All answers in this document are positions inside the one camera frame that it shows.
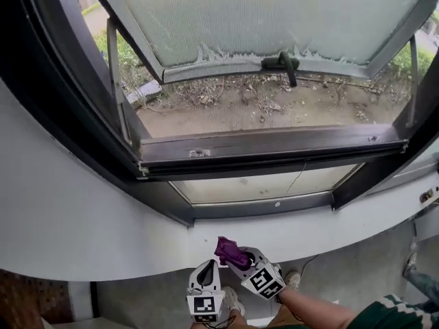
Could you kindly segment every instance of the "white wall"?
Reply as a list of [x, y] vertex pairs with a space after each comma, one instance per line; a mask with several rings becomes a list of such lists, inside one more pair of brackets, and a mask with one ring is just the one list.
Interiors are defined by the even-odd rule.
[[54, 280], [184, 267], [186, 227], [92, 172], [0, 84], [0, 268]]
[[435, 206], [421, 218], [416, 219], [416, 241], [420, 242], [439, 234], [439, 207]]
[[0, 82], [0, 268], [68, 281], [114, 280], [197, 267], [217, 236], [259, 247], [272, 261], [355, 243], [415, 214], [415, 182], [339, 212], [198, 221], [189, 230], [126, 195], [59, 145]]
[[93, 318], [90, 282], [69, 282], [69, 299], [74, 321]]

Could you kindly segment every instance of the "human arm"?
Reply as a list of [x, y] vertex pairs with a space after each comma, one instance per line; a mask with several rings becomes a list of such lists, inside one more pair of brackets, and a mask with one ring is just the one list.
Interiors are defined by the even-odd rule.
[[355, 314], [343, 306], [307, 297], [288, 287], [278, 296], [293, 314], [312, 329], [346, 329], [355, 318]]

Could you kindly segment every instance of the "floor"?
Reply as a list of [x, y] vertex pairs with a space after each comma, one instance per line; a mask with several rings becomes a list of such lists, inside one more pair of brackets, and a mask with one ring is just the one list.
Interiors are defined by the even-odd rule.
[[[359, 243], [314, 259], [304, 258], [281, 266], [288, 271], [291, 268], [301, 270], [307, 264], [300, 284], [301, 292], [330, 301], [337, 300], [357, 312], [378, 297], [390, 293], [414, 303], [422, 297], [416, 289], [407, 287], [401, 277], [403, 265], [411, 254], [413, 238], [413, 223], [406, 221]], [[423, 241], [418, 247], [418, 269], [439, 278], [439, 263], [431, 257], [437, 255], [439, 236]], [[185, 291], [191, 271], [184, 269], [145, 278], [100, 282], [100, 315], [133, 328], [189, 328], [191, 319], [185, 303]], [[238, 280], [229, 269], [220, 269], [220, 277], [222, 285], [228, 284], [237, 290], [246, 307], [247, 319], [276, 314], [278, 304], [261, 300], [239, 287]]]

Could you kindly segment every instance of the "shoe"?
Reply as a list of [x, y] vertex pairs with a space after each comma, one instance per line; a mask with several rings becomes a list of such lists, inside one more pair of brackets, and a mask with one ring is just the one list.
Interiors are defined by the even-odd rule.
[[290, 271], [285, 277], [287, 287], [298, 290], [300, 285], [300, 273], [298, 271]]
[[416, 257], [418, 256], [417, 252], [414, 252], [410, 255], [409, 259], [407, 260], [407, 263], [405, 264], [404, 270], [403, 270], [403, 276], [410, 270], [416, 267]]
[[244, 305], [238, 301], [238, 294], [231, 287], [223, 287], [222, 290], [226, 293], [223, 300], [223, 306], [230, 312], [232, 309], [237, 309], [242, 316], [246, 312]]
[[277, 271], [279, 272], [279, 274], [282, 276], [282, 268], [281, 265], [278, 263], [273, 263], [274, 268], [277, 269]]

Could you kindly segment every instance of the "window latch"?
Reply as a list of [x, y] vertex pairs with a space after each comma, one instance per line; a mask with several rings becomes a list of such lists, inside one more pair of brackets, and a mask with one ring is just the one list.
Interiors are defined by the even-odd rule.
[[289, 85], [294, 88], [297, 86], [294, 70], [299, 67], [299, 60], [291, 58], [286, 51], [281, 51], [278, 58], [264, 58], [261, 66], [264, 70], [286, 70], [289, 78]]

